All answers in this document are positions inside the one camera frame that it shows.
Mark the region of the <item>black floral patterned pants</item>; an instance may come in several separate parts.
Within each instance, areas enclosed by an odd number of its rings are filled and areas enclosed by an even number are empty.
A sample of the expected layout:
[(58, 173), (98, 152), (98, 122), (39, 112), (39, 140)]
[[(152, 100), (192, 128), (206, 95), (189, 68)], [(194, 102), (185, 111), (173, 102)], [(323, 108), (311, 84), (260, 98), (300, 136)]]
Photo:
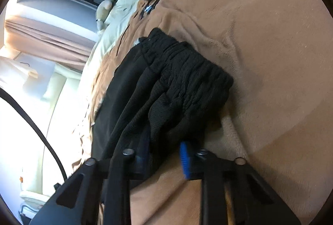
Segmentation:
[(203, 142), (232, 84), (231, 75), (189, 43), (154, 28), (114, 73), (94, 120), (92, 157), (111, 158), (145, 137), (154, 173), (181, 142)]

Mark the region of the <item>cream bed sheet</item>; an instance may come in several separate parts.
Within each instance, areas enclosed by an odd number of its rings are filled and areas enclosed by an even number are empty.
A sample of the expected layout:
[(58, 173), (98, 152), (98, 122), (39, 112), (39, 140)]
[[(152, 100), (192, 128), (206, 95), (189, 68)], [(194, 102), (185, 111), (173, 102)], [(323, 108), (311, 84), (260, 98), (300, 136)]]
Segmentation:
[(47, 140), (70, 177), (91, 157), (97, 111), (120, 64), (116, 50), (129, 19), (111, 22), (102, 31), (79, 79), (67, 79), (52, 114)]

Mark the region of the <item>pink curtain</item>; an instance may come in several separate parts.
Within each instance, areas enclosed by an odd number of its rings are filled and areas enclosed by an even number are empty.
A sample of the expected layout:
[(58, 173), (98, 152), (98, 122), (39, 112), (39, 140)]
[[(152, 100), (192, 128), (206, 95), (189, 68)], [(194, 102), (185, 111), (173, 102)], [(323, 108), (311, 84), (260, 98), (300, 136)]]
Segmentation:
[(62, 28), (24, 17), (5, 20), (6, 44), (20, 52), (81, 72), (95, 42)]

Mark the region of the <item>brown bed blanket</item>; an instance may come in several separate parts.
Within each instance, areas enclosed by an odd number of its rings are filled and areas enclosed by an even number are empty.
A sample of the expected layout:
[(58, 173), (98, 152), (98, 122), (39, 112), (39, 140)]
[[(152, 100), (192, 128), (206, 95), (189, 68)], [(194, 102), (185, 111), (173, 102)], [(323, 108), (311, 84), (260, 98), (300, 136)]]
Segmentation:
[(158, 27), (220, 65), (234, 85), (208, 133), (223, 158), (244, 156), (309, 224), (332, 190), (332, 16), (322, 0), (144, 0), (125, 18), (116, 59)]

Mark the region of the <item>grey plush elephant toy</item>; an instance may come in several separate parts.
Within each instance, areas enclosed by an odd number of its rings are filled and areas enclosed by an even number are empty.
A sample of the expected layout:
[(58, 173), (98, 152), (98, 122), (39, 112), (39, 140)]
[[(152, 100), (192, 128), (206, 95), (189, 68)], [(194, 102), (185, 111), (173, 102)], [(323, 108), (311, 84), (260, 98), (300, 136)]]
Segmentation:
[(118, 0), (103, 0), (97, 7), (95, 21), (98, 31), (102, 31), (104, 29), (104, 22), (117, 1)]

